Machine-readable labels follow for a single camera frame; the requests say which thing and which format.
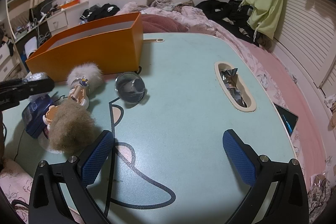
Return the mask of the clear plastic bag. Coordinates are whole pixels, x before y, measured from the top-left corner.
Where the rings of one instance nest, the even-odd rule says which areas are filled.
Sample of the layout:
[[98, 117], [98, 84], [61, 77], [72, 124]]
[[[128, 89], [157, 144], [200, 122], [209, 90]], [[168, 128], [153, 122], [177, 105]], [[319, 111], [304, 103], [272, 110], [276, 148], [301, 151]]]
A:
[[45, 72], [38, 72], [38, 73], [29, 73], [26, 77], [22, 78], [24, 82], [31, 82], [31, 81], [39, 81], [45, 80], [48, 78], [48, 75]]

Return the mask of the brown fur pompom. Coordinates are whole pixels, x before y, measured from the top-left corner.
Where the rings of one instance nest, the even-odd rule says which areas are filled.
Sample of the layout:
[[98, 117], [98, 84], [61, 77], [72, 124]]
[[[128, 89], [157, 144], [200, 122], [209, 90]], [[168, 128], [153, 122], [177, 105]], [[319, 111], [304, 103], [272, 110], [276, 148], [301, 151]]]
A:
[[64, 100], [57, 108], [49, 129], [50, 147], [74, 153], [92, 144], [98, 129], [91, 113], [73, 100]]

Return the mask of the cartoon figure keychain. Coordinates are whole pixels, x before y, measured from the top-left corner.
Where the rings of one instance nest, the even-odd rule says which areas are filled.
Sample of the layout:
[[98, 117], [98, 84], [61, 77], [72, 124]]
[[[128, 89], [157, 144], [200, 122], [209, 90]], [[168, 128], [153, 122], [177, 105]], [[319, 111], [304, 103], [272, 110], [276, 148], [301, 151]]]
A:
[[[87, 92], [90, 91], [88, 79], [86, 77], [76, 78], [71, 83], [71, 89], [67, 100], [72, 100], [84, 107], [85, 109], [89, 106], [89, 98]], [[50, 129], [55, 114], [58, 111], [59, 105], [52, 104], [48, 107], [46, 114], [43, 115], [43, 122]]]

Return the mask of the white fur pompom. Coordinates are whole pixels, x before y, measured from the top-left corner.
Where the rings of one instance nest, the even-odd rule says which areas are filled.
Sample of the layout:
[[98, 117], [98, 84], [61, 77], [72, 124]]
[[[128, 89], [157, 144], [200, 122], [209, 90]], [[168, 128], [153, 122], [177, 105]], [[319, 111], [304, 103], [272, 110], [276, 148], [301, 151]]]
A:
[[88, 80], [88, 92], [93, 93], [103, 83], [102, 72], [95, 63], [76, 66], [67, 76], [67, 86], [73, 89], [85, 77]]

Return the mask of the orange cardboard box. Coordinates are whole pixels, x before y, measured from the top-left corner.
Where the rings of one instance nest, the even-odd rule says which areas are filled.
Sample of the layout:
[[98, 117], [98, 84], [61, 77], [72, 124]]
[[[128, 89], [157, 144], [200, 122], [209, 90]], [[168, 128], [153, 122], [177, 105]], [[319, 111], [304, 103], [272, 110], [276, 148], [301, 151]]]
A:
[[78, 65], [95, 63], [105, 75], [136, 71], [143, 46], [140, 12], [110, 16], [62, 31], [27, 60], [31, 73], [62, 82]]

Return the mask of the smartphone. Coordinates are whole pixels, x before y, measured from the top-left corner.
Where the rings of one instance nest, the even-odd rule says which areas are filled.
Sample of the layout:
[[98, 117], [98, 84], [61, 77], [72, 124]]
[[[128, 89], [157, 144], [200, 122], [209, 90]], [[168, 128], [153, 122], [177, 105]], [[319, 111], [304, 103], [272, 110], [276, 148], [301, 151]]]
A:
[[298, 121], [298, 116], [289, 111], [288, 109], [274, 103], [274, 106], [276, 110], [278, 111], [285, 128], [287, 130], [287, 133], [289, 136], [291, 136], [294, 132], [294, 129], [296, 127], [297, 121]]

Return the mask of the white bedside drawer cabinet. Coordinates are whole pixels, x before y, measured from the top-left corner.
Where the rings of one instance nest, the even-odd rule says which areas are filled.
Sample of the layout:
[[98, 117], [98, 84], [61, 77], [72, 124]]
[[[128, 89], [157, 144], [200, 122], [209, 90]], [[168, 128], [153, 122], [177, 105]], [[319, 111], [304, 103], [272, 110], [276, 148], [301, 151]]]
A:
[[85, 1], [50, 16], [47, 19], [47, 24], [51, 35], [54, 36], [68, 28], [77, 26], [81, 22], [80, 16], [88, 8], [88, 1]]

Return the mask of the green cartoon folding table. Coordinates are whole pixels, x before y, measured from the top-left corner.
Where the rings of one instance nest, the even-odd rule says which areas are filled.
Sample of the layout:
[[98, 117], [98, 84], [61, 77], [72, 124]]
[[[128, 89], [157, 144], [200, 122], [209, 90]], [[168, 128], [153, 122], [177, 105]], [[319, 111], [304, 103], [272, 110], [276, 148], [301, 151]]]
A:
[[[243, 200], [248, 185], [226, 155], [227, 129], [257, 154], [287, 162], [293, 148], [264, 88], [224, 41], [198, 34], [163, 34], [143, 45], [144, 102], [133, 107], [118, 99], [114, 82], [93, 101], [92, 114], [112, 128], [109, 104], [124, 113], [114, 128], [123, 155], [114, 177], [109, 163], [89, 191], [100, 207], [114, 198], [109, 217], [118, 223], [224, 223]], [[220, 71], [234, 77], [247, 107], [225, 87]]]

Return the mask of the orange tissue box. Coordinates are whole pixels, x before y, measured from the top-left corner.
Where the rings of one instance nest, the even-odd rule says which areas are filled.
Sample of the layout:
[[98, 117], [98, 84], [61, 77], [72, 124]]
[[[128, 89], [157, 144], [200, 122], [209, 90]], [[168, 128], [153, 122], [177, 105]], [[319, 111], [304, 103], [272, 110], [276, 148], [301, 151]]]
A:
[[61, 9], [67, 9], [69, 7], [72, 7], [74, 5], [77, 5], [80, 3], [80, 0], [68, 0], [66, 2], [64, 2], [62, 5], [60, 5]]

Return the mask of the black clothes pile left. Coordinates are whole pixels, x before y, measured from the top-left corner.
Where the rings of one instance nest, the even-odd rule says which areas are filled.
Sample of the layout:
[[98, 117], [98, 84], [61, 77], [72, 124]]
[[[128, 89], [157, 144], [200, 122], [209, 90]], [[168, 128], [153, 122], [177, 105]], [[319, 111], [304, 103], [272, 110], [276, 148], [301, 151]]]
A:
[[116, 15], [120, 11], [120, 8], [116, 5], [106, 3], [103, 6], [93, 5], [89, 9], [86, 9], [80, 16], [82, 22], [91, 22], [94, 20], [110, 17]]

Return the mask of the black clothes pile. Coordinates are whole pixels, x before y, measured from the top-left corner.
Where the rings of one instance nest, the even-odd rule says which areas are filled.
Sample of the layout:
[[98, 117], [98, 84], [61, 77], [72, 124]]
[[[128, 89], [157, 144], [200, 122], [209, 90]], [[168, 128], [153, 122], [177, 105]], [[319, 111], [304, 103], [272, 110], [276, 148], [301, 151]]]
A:
[[202, 1], [195, 7], [203, 11], [205, 16], [221, 25], [231, 34], [246, 42], [259, 46], [257, 38], [253, 38], [255, 31], [248, 24], [248, 19], [252, 14], [252, 7], [245, 5], [240, 7], [241, 1], [229, 0], [221, 2], [217, 0]]
[[116, 5], [106, 3], [103, 6], [93, 5], [89, 9], [86, 9], [80, 16], [82, 22], [91, 22], [94, 20], [110, 17], [116, 15], [120, 11], [120, 8]]

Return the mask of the crumpled foil wrapper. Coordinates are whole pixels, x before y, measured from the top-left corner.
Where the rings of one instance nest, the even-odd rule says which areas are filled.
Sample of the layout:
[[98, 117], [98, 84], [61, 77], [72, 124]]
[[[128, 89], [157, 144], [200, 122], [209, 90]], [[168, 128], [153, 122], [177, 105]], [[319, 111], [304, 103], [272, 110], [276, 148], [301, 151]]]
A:
[[220, 71], [220, 76], [235, 102], [241, 107], [247, 107], [246, 102], [243, 100], [242, 93], [237, 88], [236, 82], [234, 81], [234, 77], [237, 76], [237, 71], [237, 68]]

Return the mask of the pink floral duvet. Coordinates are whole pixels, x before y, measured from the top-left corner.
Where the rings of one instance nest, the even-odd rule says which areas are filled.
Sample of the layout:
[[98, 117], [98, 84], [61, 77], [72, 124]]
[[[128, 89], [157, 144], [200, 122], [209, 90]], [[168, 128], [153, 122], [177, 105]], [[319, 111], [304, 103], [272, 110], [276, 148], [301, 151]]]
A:
[[132, 12], [140, 12], [142, 15], [157, 15], [175, 20], [179, 24], [188, 29], [188, 32], [207, 34], [216, 36], [233, 46], [234, 50], [246, 59], [252, 58], [250, 46], [247, 42], [243, 42], [236, 36], [231, 34], [227, 29], [213, 20], [208, 19], [202, 10], [191, 6], [184, 6], [181, 12], [166, 11], [156, 7], [139, 8], [136, 2], [125, 4], [116, 15], [129, 14]]

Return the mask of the beige knitted blanket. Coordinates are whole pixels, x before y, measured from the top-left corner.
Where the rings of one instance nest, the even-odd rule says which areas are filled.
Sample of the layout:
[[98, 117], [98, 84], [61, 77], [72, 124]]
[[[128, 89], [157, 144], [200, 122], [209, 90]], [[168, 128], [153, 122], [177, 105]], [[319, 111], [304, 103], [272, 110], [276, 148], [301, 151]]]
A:
[[178, 3], [174, 3], [172, 0], [146, 0], [146, 5], [148, 7], [156, 7], [157, 9], [165, 11], [177, 11], [177, 12], [181, 12], [182, 7], [195, 6], [193, 0]]

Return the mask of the black clothes pile right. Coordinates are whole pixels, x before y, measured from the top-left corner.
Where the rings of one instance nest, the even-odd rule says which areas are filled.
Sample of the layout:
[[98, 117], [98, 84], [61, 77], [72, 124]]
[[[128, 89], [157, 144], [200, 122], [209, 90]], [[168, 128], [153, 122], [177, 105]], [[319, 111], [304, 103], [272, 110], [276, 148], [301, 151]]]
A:
[[217, 0], [202, 1], [195, 7], [203, 11], [205, 16], [221, 25], [231, 34], [246, 42], [259, 46], [257, 38], [253, 38], [255, 31], [248, 24], [248, 19], [252, 14], [252, 7], [245, 5], [240, 7], [241, 1], [229, 0], [221, 2]]

